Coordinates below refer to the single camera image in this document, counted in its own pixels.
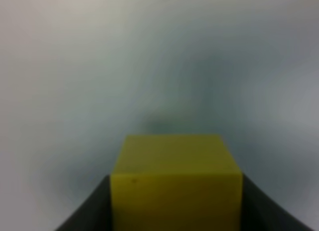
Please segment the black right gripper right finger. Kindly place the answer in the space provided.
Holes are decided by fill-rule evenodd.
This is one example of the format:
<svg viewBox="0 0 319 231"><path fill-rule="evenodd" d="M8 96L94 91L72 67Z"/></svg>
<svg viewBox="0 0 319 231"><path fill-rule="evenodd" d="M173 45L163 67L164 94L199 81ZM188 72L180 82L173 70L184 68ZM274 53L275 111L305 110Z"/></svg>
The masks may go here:
<svg viewBox="0 0 319 231"><path fill-rule="evenodd" d="M310 231L311 228L279 206L244 175L241 230Z"/></svg>

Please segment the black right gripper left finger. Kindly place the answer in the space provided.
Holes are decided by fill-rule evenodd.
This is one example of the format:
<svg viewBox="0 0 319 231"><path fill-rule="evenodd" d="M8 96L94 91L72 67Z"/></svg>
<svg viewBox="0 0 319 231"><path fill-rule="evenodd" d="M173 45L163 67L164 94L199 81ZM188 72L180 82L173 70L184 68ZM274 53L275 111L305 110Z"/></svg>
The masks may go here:
<svg viewBox="0 0 319 231"><path fill-rule="evenodd" d="M57 231L111 231L110 176L107 175L84 203Z"/></svg>

